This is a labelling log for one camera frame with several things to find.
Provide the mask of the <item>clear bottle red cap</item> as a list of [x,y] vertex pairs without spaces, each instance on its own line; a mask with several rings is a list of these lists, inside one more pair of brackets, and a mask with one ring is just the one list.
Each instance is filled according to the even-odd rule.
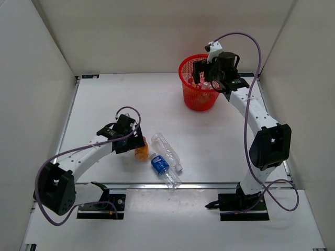
[[192,80],[191,85],[201,90],[212,90],[213,89],[211,86],[211,83],[205,82],[203,79],[200,79],[200,82],[198,84],[196,84],[194,80]]

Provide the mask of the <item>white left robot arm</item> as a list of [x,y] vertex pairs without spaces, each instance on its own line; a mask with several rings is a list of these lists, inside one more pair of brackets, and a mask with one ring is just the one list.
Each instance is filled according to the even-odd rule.
[[37,173],[33,194],[40,210],[63,216],[81,204],[108,207],[106,186],[97,181],[79,186],[77,181],[105,156],[143,147],[140,122],[127,114],[117,115],[115,122],[103,126],[84,146],[56,155],[56,163],[46,161]]

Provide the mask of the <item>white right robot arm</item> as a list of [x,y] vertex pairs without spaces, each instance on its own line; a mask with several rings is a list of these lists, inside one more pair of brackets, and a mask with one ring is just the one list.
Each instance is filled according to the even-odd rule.
[[221,52],[211,61],[196,61],[192,77],[196,84],[202,76],[206,82],[218,84],[215,91],[222,93],[236,107],[252,130],[254,140],[247,148],[250,169],[238,185],[240,193],[235,196],[236,205],[247,209],[254,203],[254,196],[261,192],[270,173],[288,159],[292,131],[289,125],[272,118],[250,93],[250,85],[238,74],[239,60],[239,56],[232,52]]

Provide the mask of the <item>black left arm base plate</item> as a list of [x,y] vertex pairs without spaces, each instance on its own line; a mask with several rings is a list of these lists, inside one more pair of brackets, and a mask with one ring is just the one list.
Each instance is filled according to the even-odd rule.
[[123,220],[126,205],[126,190],[111,190],[107,199],[108,203],[79,206],[76,218],[85,220]]

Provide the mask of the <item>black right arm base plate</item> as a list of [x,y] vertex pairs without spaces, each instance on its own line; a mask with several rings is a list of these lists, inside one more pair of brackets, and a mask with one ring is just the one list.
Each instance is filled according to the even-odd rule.
[[219,209],[221,222],[269,221],[265,199],[258,199],[256,196],[250,201],[242,201],[235,193],[219,193],[218,199],[205,205],[205,208]]

